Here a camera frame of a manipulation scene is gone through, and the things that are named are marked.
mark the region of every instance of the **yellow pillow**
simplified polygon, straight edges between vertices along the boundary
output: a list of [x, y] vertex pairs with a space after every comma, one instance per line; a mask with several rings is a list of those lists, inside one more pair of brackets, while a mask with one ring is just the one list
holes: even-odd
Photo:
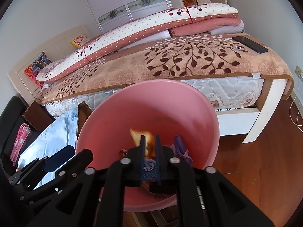
[[71, 44], [76, 46], [77, 48], [81, 48], [88, 41], [89, 41], [89, 38], [83, 34], [83, 35], [76, 37], [74, 40], [72, 40]]

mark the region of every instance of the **wooden floor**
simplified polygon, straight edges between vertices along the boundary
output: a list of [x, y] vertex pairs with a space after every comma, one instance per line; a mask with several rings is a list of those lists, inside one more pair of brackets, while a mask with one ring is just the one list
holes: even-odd
[[[245, 135], [220, 137], [214, 162], [276, 227], [284, 226], [303, 197], [303, 133], [290, 120], [291, 102], [280, 101], [255, 142], [242, 144]], [[294, 104], [293, 120], [297, 113]]]

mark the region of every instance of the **bed frame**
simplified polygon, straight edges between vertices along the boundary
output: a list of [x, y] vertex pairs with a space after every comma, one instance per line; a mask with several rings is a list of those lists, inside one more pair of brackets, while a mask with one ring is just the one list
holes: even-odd
[[[9, 71], [8, 77], [10, 81], [29, 105], [39, 94], [40, 88], [23, 73], [24, 69], [42, 51], [45, 52], [52, 62], [71, 54], [76, 50], [76, 47], [71, 45], [70, 41], [81, 34], [85, 34], [91, 38], [84, 26], [69, 29], [31, 51]], [[220, 126], [220, 135], [247, 134], [243, 143], [255, 141], [274, 113], [282, 97], [286, 83], [286, 79], [265, 79], [261, 95], [256, 101], [257, 107], [216, 112]]]

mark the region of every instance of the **polka dot quilt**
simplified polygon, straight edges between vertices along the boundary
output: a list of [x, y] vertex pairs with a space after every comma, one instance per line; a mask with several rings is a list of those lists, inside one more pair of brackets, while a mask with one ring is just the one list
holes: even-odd
[[167, 29], [199, 22], [204, 19], [237, 16], [238, 11], [234, 7], [222, 3], [167, 9], [138, 20], [130, 21], [94, 38], [65, 59], [42, 69], [36, 79], [41, 82], [59, 80], [104, 55]]

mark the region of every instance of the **white cable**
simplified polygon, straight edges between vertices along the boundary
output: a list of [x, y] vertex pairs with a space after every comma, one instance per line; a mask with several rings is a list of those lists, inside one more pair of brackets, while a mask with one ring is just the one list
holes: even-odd
[[294, 123], [294, 125], [296, 125], [296, 126], [298, 127], [298, 129], [299, 129], [300, 131], [303, 132], [303, 130], [301, 130], [300, 127], [299, 127], [299, 126], [303, 126], [303, 125], [298, 125], [298, 117], [299, 117], [299, 112], [300, 112], [300, 98], [298, 98], [298, 99], [299, 99], [299, 107], [298, 107], [297, 123], [295, 123], [295, 122], [292, 120], [292, 117], [291, 117], [291, 114], [290, 114], [291, 107], [292, 107], [294, 101], [296, 100], [296, 98], [298, 97], [298, 92], [299, 92], [299, 87], [300, 87], [300, 81], [301, 81], [301, 80], [300, 80], [300, 77], [298, 77], [298, 80], [299, 80], [298, 90], [297, 90], [297, 94], [296, 94], [294, 100], [292, 101], [292, 103], [291, 103], [291, 105], [290, 105], [290, 108], [289, 108], [289, 116], [290, 116], [291, 121]]

